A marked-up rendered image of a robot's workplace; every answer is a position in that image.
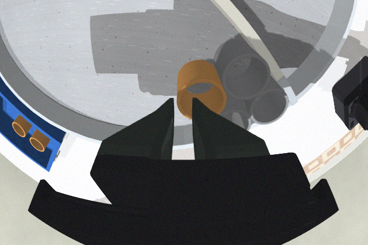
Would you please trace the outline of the bronze bushing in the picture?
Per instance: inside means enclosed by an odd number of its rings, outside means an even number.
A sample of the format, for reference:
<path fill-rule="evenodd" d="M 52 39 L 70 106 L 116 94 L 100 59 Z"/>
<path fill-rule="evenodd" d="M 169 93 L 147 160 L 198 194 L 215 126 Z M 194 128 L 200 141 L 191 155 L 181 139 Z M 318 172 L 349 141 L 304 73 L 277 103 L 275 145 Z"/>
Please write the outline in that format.
<path fill-rule="evenodd" d="M 18 115 L 18 117 L 13 121 L 12 126 L 15 132 L 21 137 L 25 137 L 32 127 L 32 125 L 21 115 Z"/>
<path fill-rule="evenodd" d="M 213 87 L 202 94 L 186 89 L 197 83 L 209 83 Z M 197 98 L 211 111 L 220 114 L 225 108 L 227 95 L 216 68 L 209 62 L 194 60 L 186 63 L 177 76 L 177 107 L 182 115 L 192 120 L 192 98 Z"/>
<path fill-rule="evenodd" d="M 30 142 L 37 150 L 44 151 L 50 142 L 50 139 L 36 129 L 30 138 Z"/>

